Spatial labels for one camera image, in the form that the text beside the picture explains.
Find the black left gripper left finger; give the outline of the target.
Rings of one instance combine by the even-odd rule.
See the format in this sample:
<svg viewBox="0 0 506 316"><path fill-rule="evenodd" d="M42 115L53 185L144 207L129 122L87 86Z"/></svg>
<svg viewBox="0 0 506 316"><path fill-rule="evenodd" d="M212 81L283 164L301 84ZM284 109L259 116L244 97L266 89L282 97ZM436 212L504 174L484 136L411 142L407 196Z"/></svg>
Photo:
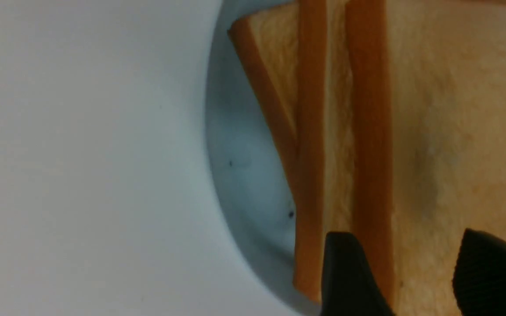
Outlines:
<svg viewBox="0 0 506 316"><path fill-rule="evenodd" d="M322 268L321 316L393 316L364 250L349 232L329 232Z"/></svg>

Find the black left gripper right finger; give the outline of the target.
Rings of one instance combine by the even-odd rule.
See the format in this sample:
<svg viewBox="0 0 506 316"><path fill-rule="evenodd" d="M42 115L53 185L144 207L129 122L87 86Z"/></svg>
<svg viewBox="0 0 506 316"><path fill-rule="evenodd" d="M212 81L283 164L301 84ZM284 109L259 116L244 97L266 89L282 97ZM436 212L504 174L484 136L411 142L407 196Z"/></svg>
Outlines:
<svg viewBox="0 0 506 316"><path fill-rule="evenodd" d="M506 316L506 241L466 229L452 275L452 291L464 316Z"/></svg>

